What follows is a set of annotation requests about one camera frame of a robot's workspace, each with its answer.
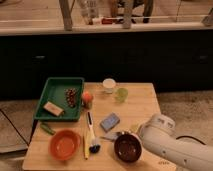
tray rim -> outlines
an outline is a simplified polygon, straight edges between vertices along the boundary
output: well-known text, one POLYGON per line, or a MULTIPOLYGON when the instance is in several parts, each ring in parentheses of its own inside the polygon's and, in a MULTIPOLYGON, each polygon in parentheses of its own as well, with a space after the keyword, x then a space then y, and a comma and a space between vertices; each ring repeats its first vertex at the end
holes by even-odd
POLYGON ((72 118, 63 118, 63 117, 60 117, 60 118, 58 118, 58 117, 53 117, 53 118, 48 118, 48 117, 38 117, 37 116, 37 113, 38 113, 38 110, 39 110, 39 108, 40 108, 40 106, 41 106, 41 101, 42 101, 42 98, 43 98, 43 96, 44 96, 44 93, 45 93, 45 91, 46 91, 46 88, 47 88, 47 86, 48 86, 48 83, 49 83, 49 81, 50 80, 53 80, 53 79, 57 79, 57 80, 69 80, 69 79, 72 79, 72 80, 81 80, 82 81, 82 90, 81 90, 81 94, 83 93, 83 90, 84 90, 84 82, 85 82, 85 79, 84 79, 84 77, 48 77, 47 78, 47 80, 46 80, 46 82, 45 82, 45 85, 44 85, 44 87, 43 87, 43 90, 42 90, 42 93, 41 93, 41 96, 40 96, 40 98, 39 98, 39 102, 38 102, 38 104, 37 104, 37 106, 36 106, 36 110, 35 110, 35 113, 34 113, 34 116, 33 116, 33 119, 34 120, 38 120, 38 121, 58 121, 58 122, 65 122, 65 121, 78 121, 79 120, 79 118, 80 118, 80 110, 81 110, 81 107, 79 107, 77 110, 77 112, 79 113, 77 116, 75 116, 75 117, 72 117, 72 118))

green vegetable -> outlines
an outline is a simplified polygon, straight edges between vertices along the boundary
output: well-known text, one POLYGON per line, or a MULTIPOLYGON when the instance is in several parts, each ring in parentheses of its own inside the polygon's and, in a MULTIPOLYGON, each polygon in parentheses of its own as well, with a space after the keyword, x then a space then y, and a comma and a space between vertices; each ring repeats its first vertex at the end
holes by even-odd
POLYGON ((47 132, 47 133, 50 134, 50 135, 54 135, 54 134, 55 134, 55 131, 53 131, 53 130, 49 127, 49 125, 47 125, 47 124, 44 123, 44 122, 42 122, 42 123, 40 124, 40 127, 41 127, 45 132, 47 132))

brown bowl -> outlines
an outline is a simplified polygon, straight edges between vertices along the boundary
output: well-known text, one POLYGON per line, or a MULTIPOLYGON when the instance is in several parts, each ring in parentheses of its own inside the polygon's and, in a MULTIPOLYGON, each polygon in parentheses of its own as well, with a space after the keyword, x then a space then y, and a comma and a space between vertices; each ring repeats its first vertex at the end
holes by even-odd
POLYGON ((116 139, 114 150, 118 158, 124 162, 135 162, 142 153, 139 139, 129 133, 123 134, 116 139))

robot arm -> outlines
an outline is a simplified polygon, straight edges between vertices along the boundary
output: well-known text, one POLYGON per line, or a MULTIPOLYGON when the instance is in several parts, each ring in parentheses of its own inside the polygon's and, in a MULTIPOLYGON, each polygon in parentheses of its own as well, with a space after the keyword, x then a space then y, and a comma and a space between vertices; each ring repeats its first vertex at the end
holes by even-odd
POLYGON ((213 170, 213 147, 176 140, 171 137, 175 122, 165 115, 154 115, 138 130, 142 146, 148 151, 193 171, 213 170))

dark cabinet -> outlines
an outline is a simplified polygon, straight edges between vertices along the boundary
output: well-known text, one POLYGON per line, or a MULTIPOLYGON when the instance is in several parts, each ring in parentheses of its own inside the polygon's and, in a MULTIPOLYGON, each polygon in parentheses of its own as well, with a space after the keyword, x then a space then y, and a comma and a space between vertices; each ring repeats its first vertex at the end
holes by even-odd
POLYGON ((0 37, 0 98, 38 98, 48 77, 212 89, 211 30, 0 37))

